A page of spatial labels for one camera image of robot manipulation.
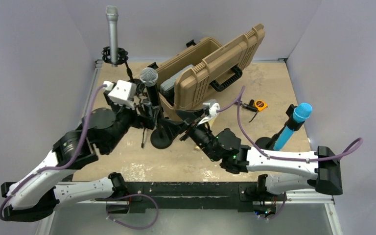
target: wooden tabletop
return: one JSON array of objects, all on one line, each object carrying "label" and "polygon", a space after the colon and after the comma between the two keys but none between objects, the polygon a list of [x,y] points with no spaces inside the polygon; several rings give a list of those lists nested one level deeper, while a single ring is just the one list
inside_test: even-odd
[{"label": "wooden tabletop", "polygon": [[[129,63],[134,77],[151,62]],[[128,80],[126,67],[111,67],[103,64],[97,85],[103,81]],[[271,137],[278,132],[287,121],[285,111],[290,104],[297,104],[286,64],[251,63],[243,71],[243,76],[221,93],[215,93],[215,98],[221,107],[228,105],[246,86],[242,100],[264,100],[268,108],[258,113],[251,122],[253,112],[241,109],[240,119],[247,134],[257,140],[260,137]],[[109,106],[100,92],[94,108]],[[236,107],[219,114],[212,131],[217,135],[225,128],[230,128],[242,144],[251,145],[241,133],[236,120]],[[99,155],[99,161],[85,166],[74,174],[74,181],[93,181],[107,176],[111,172],[122,173],[126,181],[255,181],[264,172],[241,173],[234,175],[221,169],[217,162],[211,162],[201,151],[194,150],[195,144],[191,139],[179,141],[178,138],[167,149],[154,148],[149,141],[152,131],[147,130],[145,147],[141,148],[142,130],[131,128],[110,155]],[[282,151],[309,151],[309,143],[305,128],[297,131]]]}]

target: tan plastic case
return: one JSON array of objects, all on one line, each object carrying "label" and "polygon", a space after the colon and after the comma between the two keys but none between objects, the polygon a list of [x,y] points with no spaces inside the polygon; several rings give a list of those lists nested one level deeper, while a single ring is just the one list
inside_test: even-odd
[{"label": "tan plastic case", "polygon": [[175,110],[192,110],[205,101],[208,96],[217,92],[210,85],[212,81],[215,80],[219,84],[224,84],[224,82],[230,84],[235,75],[232,68],[237,65],[243,70],[251,63],[264,34],[263,25],[258,24],[249,32],[238,36],[224,46],[216,39],[206,37],[197,45],[188,47],[175,57],[160,64],[156,69],[159,75],[158,89],[171,76],[188,65],[194,65],[193,68],[184,71],[175,81],[173,106],[162,94],[159,94],[162,107],[169,118],[180,120]]}]

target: white wall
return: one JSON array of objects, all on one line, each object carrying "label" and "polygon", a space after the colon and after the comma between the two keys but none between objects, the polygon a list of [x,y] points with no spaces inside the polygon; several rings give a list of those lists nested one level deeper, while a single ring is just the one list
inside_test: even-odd
[{"label": "white wall", "polygon": [[[76,127],[92,66],[62,1],[0,1],[0,185],[20,180]],[[36,225],[0,221],[0,234]]]},{"label": "white wall", "polygon": [[287,62],[298,101],[314,107],[313,148],[364,138],[341,162],[336,208],[344,234],[376,234],[376,1],[322,1]]},{"label": "white wall", "polygon": [[222,44],[263,23],[266,37],[255,59],[287,58],[321,0],[64,0],[93,59],[108,46],[107,5],[119,11],[118,46],[131,60],[165,60],[191,39]]}]

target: round black base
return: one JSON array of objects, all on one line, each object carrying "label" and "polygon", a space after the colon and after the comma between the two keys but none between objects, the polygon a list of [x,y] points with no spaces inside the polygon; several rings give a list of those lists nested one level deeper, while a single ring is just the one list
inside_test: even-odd
[{"label": "round black base", "polygon": [[168,138],[165,133],[163,134],[163,137],[161,138],[159,135],[160,131],[158,129],[155,129],[152,134],[150,135],[150,142],[151,144],[157,148],[157,149],[165,149],[171,146],[172,140]]},{"label": "round black base", "polygon": [[267,149],[267,150],[273,150],[274,143],[270,145],[269,147],[266,147],[266,145],[271,141],[271,138],[269,137],[261,137],[256,140],[256,145],[261,149]]}]

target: tape measure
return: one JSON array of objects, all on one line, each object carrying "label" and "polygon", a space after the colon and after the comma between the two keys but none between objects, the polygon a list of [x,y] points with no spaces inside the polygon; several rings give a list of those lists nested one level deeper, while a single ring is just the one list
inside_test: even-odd
[{"label": "tape measure", "polygon": [[262,111],[263,109],[267,108],[267,104],[263,100],[258,99],[254,101],[254,107],[256,107],[257,110]]}]

